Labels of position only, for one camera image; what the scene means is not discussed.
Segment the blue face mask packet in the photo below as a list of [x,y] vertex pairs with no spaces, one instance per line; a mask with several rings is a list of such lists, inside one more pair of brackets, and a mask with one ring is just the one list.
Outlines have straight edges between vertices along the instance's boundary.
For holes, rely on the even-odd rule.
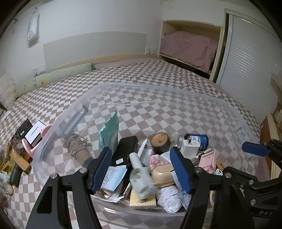
[[126,172],[126,165],[110,166],[106,172],[101,188],[113,192],[124,178]]

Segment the white plastic handle tool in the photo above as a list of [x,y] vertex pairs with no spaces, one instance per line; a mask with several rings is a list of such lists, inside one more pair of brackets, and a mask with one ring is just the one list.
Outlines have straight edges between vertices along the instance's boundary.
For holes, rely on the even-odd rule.
[[129,155],[132,171],[130,173],[130,183],[139,199],[146,199],[156,194],[157,187],[153,182],[148,168],[143,167],[137,153]]

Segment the beige smooth stone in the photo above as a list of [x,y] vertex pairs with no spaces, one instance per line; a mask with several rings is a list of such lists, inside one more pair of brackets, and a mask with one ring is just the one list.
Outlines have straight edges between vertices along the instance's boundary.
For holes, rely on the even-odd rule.
[[7,187],[7,192],[8,192],[8,194],[9,194],[10,196],[12,196],[12,195],[14,194],[14,189],[13,189],[13,187],[12,187],[10,184],[7,184],[6,187]]

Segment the cardboard tube with twine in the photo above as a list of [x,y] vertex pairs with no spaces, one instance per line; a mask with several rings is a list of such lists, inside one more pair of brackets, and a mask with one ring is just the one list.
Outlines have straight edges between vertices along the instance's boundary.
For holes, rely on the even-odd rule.
[[72,133],[63,143],[63,147],[82,166],[87,168],[92,161],[92,156],[87,149],[88,140],[79,134]]

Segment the white Chanel box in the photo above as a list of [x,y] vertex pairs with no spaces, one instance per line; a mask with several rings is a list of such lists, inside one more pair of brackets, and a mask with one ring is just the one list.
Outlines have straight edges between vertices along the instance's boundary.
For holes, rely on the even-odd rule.
[[32,144],[35,140],[35,138],[38,136],[41,129],[43,129],[46,125],[38,120],[32,128],[27,132],[27,134],[24,136],[28,140],[30,144]]

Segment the pink bunny phone stand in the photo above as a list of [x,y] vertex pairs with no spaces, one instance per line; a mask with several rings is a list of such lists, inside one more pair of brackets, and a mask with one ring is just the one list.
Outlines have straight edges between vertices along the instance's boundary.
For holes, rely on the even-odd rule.
[[26,138],[22,139],[22,145],[26,151],[26,153],[33,158],[34,153],[36,151],[36,148],[39,144],[39,142],[43,139],[43,137],[47,134],[49,129],[52,127],[52,125],[46,125],[43,129],[40,130],[38,136],[35,138],[34,142],[30,144]]

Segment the black flat box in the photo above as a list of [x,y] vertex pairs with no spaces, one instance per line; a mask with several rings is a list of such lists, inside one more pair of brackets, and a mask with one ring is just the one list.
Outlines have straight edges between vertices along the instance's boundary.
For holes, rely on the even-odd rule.
[[19,138],[22,139],[31,128],[32,128],[32,124],[31,124],[30,120],[27,118],[21,124],[21,126],[17,129],[17,134],[18,134]]

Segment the teal box in bin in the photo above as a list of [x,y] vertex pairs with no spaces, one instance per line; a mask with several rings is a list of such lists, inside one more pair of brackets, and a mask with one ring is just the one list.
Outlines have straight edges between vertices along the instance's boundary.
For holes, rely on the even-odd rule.
[[118,146],[119,117],[117,111],[102,126],[99,132],[99,152],[105,147],[109,147],[112,154],[115,153]]

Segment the round brown tin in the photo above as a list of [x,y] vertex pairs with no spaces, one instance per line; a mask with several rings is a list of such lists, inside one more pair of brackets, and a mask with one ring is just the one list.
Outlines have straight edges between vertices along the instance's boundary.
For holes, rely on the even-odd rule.
[[167,133],[157,133],[151,139],[154,153],[161,155],[170,149],[171,141]]

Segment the black pouch in bin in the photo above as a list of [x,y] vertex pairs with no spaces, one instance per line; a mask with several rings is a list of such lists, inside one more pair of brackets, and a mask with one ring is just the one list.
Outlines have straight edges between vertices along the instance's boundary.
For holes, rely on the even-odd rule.
[[137,152],[138,138],[136,136],[122,138],[112,156],[112,166],[131,166],[129,155]]

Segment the white fluffy pillow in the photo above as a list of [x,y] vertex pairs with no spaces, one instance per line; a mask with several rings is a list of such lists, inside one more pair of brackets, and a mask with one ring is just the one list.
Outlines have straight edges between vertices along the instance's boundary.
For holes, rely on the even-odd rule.
[[7,110],[11,109],[15,100],[15,83],[10,73],[6,73],[1,76],[1,88],[0,88],[1,104]]

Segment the clear plastic storage bin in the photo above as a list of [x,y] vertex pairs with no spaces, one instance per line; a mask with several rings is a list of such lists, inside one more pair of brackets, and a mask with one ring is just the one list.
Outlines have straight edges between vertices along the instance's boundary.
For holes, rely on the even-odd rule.
[[71,134],[84,137],[92,157],[98,157],[99,131],[114,114],[119,118],[119,138],[134,135],[139,141],[150,141],[154,134],[164,132],[176,142],[179,135],[205,134],[223,165],[260,181],[270,178],[263,157],[242,151],[244,142],[258,143],[259,139],[226,100],[164,86],[104,83],[94,86],[56,119],[34,155],[37,180],[45,184],[53,173],[70,175],[80,168],[64,147]]

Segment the green bolster pillow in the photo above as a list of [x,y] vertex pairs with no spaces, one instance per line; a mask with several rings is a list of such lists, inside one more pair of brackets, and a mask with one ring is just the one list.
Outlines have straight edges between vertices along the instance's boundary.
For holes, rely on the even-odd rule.
[[64,79],[85,74],[95,69],[96,68],[93,63],[85,63],[77,66],[54,70],[49,73],[45,73],[36,77],[29,78],[16,86],[15,88],[16,98],[19,98],[28,92],[32,92],[42,87],[46,87],[50,84],[59,82]]

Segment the white louvered closet door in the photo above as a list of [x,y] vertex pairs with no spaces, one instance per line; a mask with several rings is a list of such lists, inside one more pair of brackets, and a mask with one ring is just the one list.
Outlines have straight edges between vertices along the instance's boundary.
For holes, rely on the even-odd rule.
[[262,122],[281,101],[281,41],[270,26],[227,10],[228,35],[216,83]]

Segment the pink blanket in alcove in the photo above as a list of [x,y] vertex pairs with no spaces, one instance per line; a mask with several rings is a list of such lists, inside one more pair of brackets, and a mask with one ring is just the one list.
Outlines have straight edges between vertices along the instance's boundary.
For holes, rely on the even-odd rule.
[[176,31],[164,35],[160,53],[191,64],[205,73],[210,70],[218,42],[204,35]]

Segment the grey headboard panel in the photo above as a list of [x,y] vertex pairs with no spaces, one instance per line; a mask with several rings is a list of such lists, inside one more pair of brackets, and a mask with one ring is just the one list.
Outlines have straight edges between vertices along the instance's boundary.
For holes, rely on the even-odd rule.
[[47,71],[92,58],[144,54],[147,35],[135,32],[94,32],[44,44]]

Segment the hanging white paper bag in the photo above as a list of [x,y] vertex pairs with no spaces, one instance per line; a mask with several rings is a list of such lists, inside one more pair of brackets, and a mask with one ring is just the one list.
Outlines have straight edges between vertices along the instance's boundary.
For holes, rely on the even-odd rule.
[[30,17],[30,21],[28,24],[28,29],[26,34],[26,40],[28,42],[31,42],[39,38],[39,17],[40,14],[38,12],[38,8],[36,7]]

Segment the wall power socket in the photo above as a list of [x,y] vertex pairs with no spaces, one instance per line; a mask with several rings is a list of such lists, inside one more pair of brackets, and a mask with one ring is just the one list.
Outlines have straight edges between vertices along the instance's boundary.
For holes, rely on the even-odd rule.
[[38,66],[38,67],[36,67],[36,68],[34,68],[32,70],[32,73],[33,73],[34,77],[36,77],[36,76],[38,76],[40,74],[43,74],[45,72],[46,72],[46,66],[45,65]]

